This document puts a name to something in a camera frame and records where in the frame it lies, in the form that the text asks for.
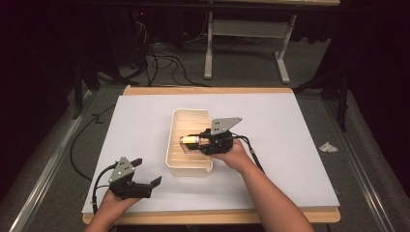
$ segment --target gray carpet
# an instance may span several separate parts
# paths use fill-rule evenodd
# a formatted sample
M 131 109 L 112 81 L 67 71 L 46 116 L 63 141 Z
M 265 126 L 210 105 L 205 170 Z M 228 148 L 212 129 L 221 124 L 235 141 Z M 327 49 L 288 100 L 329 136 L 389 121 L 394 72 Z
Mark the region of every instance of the gray carpet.
M 162 53 L 176 55 L 186 68 L 187 77 L 193 82 L 227 87 L 295 87 L 313 77 L 328 45 L 327 43 L 309 44 L 306 41 L 291 43 L 285 55 L 285 64 L 291 83 L 285 86 L 279 81 L 278 69 L 272 56 L 272 47 L 278 45 L 278 41 L 260 42 L 260 39 L 243 40 L 227 49 L 233 45 L 232 41 L 217 41 L 216 48 L 218 49 L 214 52 L 214 75 L 211 80 L 203 79 L 205 59 L 203 43 L 190 43 L 183 49 L 162 44 L 156 46 L 155 51 L 159 58 Z M 152 78 L 155 73 L 152 65 L 156 63 L 153 63 L 153 57 L 148 58 L 150 65 L 148 74 Z M 188 83 L 184 79 L 181 65 L 179 64 L 176 72 L 173 72 L 174 68 L 176 64 L 170 63 L 169 59 L 160 59 L 159 70 L 153 84 Z M 132 70 L 127 67 L 122 69 L 122 73 L 129 72 Z M 138 80 L 141 86 L 148 83 L 145 74 L 135 80 Z M 95 94 L 90 106 L 84 112 L 84 118 L 77 131 L 94 119 L 92 114 L 101 113 L 116 103 L 123 88 L 124 86 L 121 85 L 102 82 L 101 90 Z M 368 207 L 349 159 L 349 149 L 345 147 L 339 130 L 333 123 L 332 115 L 329 114 L 324 102 L 316 95 L 317 90 L 308 92 L 309 94 L 298 96 L 298 102 L 315 145 L 318 147 L 325 142 L 330 142 L 339 149 L 337 153 L 319 152 L 319 154 L 340 201 L 341 221 L 330 225 L 314 224 L 315 231 L 382 231 Z M 102 124 L 93 123 L 88 126 L 73 146 L 73 159 L 77 168 L 89 177 L 94 174 L 112 112 L 112 109 L 108 110 L 100 117 L 99 121 L 102 121 Z M 63 117 L 62 121 L 70 121 L 68 118 Z M 0 205 L 0 231 L 8 231 L 11 228 L 31 188 L 43 171 L 52 149 L 57 147 L 58 137 L 63 136 L 66 131 L 66 126 L 64 122 L 59 122 L 55 131 L 50 132 L 44 145 L 40 146 L 29 160 L 29 164 L 26 165 L 14 187 Z M 353 140 L 354 149 L 357 150 L 364 169 L 368 171 L 369 179 L 379 193 L 395 231 L 410 231 L 409 199 L 400 188 L 399 182 L 372 139 L 366 123 L 361 118 L 360 110 L 352 98 L 349 99 L 347 127 L 347 135 Z M 90 182 L 81 178 L 73 170 L 70 163 L 72 142 L 73 138 L 69 147 L 64 151 L 61 166 L 31 221 L 28 231 L 80 231 L 85 228 L 81 218 L 81 209 L 84 202 L 89 201 L 85 197 Z M 155 228 L 134 229 L 135 231 L 147 231 L 147 229 L 154 231 Z M 231 230 L 221 227 L 219 231 Z

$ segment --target hand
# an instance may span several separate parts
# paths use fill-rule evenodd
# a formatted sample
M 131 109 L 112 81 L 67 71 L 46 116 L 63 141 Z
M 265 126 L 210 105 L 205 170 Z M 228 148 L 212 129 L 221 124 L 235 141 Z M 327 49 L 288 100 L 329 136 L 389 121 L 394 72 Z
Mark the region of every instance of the hand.
M 226 165 L 242 173 L 242 170 L 249 165 L 254 165 L 253 161 L 245 151 L 241 140 L 234 139 L 231 150 L 225 154 L 215 154 L 210 157 L 223 160 Z
M 94 215 L 90 224 L 85 231 L 108 231 L 116 220 L 140 198 L 121 199 L 117 197 L 110 189 L 105 193 L 99 210 Z

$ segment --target white paper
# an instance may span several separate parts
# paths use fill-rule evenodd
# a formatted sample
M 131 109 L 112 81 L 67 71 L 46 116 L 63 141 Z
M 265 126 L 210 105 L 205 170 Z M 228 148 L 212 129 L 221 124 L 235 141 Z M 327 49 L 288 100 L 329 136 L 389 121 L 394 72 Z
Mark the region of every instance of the white paper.
M 253 208 L 241 176 L 220 160 L 214 159 L 209 177 L 170 174 L 165 158 L 178 108 L 207 109 L 211 118 L 242 117 L 231 131 L 249 138 L 266 174 L 299 207 L 339 206 L 293 94 L 136 95 L 119 97 L 83 213 L 93 212 L 89 202 L 95 179 L 120 157 L 143 158 L 133 178 L 137 183 L 162 176 L 151 198 L 131 212 Z M 100 185 L 107 184 L 110 174 Z M 98 190 L 99 204 L 105 190 Z

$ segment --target table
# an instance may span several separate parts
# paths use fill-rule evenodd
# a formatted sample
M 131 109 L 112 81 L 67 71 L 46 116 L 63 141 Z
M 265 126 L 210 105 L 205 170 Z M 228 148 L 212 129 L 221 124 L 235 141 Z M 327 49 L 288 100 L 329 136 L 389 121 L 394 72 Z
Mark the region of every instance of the table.
M 198 95 L 198 94 L 292 94 L 286 88 L 127 88 L 124 96 L 132 95 Z M 302 211 L 310 222 L 337 222 L 340 214 L 337 206 L 304 207 Z M 89 223 L 93 217 L 90 212 L 83 213 L 83 220 Z M 259 219 L 252 209 L 242 210 L 207 210 L 178 212 L 133 212 L 126 213 L 118 224 L 228 224 L 228 223 L 258 223 Z
M 287 5 L 307 5 L 307 6 L 338 6 L 339 0 L 221 0 L 226 3 L 262 3 L 262 4 L 287 4 Z M 282 45 L 279 51 L 275 51 L 278 70 L 282 83 L 290 82 L 284 65 L 283 56 L 295 26 L 296 15 L 292 14 L 286 22 L 266 22 L 231 19 L 214 19 L 213 12 L 208 13 L 208 43 L 205 56 L 205 79 L 212 78 L 212 38 L 214 35 L 237 36 L 237 37 L 259 37 L 259 38 L 279 38 Z

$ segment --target food container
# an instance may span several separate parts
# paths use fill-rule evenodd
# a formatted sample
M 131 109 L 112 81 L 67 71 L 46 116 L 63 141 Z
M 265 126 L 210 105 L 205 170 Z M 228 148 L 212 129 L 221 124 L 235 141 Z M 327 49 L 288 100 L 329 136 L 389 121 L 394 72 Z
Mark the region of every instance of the food container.
M 174 176 L 206 177 L 211 173 L 212 158 L 200 153 L 186 154 L 180 138 L 198 134 L 211 127 L 208 111 L 203 109 L 177 109 L 174 112 L 168 141 L 166 164 Z

